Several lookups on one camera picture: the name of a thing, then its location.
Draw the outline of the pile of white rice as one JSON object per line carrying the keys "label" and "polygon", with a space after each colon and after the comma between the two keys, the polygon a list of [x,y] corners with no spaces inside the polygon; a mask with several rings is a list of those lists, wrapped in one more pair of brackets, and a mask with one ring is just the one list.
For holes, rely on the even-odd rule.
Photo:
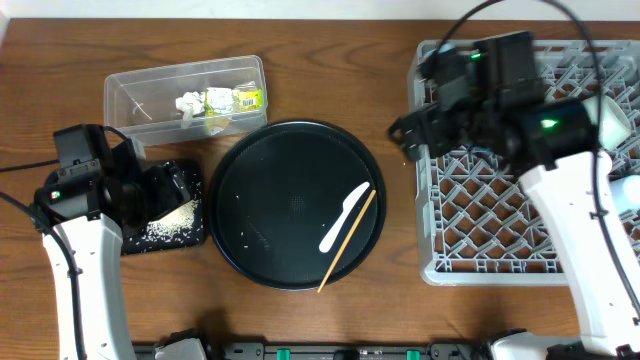
{"label": "pile of white rice", "polygon": [[202,182],[190,184],[192,199],[145,228],[141,239],[144,242],[167,247],[194,246],[204,235]]}

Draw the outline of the white tissue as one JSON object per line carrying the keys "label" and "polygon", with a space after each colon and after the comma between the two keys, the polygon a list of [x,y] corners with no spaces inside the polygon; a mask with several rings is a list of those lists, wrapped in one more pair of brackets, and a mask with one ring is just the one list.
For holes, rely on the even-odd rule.
{"label": "white tissue", "polygon": [[175,99],[175,107],[182,113],[182,129],[189,128],[193,119],[205,112],[204,98],[203,92],[186,92]]}

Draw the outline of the mint green bowl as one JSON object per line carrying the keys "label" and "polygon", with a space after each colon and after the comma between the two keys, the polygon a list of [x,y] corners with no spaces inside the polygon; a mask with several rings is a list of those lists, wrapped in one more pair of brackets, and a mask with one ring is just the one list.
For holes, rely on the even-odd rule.
{"label": "mint green bowl", "polygon": [[609,96],[598,101],[597,96],[582,101],[593,125],[596,124],[598,105],[601,105],[599,142],[607,151],[614,151],[631,136],[631,122],[622,108]]}

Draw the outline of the yellow green snack wrapper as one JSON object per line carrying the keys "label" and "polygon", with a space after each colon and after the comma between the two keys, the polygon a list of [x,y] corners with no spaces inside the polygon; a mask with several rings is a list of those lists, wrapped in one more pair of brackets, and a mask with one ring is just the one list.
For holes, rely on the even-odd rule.
{"label": "yellow green snack wrapper", "polygon": [[204,92],[206,133],[209,136],[217,135],[229,126],[231,115],[258,110],[263,104],[263,90],[254,81],[233,89],[208,87]]}

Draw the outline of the light blue cup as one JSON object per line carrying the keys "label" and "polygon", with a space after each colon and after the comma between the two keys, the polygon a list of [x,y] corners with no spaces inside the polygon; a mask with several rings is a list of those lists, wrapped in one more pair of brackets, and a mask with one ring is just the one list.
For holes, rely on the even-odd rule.
{"label": "light blue cup", "polygon": [[610,183],[614,205],[619,214],[637,211],[640,207],[640,177],[630,175]]}

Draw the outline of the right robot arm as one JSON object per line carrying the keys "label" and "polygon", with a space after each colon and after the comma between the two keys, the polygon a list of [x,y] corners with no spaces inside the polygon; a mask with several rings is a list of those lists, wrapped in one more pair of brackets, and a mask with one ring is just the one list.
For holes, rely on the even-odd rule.
{"label": "right robot arm", "polygon": [[514,331],[485,343],[488,359],[635,359],[639,263],[612,198],[599,110],[549,99],[534,39],[521,31],[460,50],[449,41],[419,52],[410,77],[427,87],[389,128],[409,159],[459,147],[498,155],[533,203],[568,282],[577,338]]}

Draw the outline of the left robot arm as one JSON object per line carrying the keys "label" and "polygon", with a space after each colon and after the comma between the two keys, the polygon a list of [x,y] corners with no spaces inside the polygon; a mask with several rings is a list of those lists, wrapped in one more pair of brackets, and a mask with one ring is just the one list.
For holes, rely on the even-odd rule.
{"label": "left robot arm", "polygon": [[125,228],[140,230],[192,199],[173,161],[147,166],[128,137],[108,127],[59,130],[59,167],[34,193],[31,217],[55,284],[63,359],[133,359],[120,275]]}

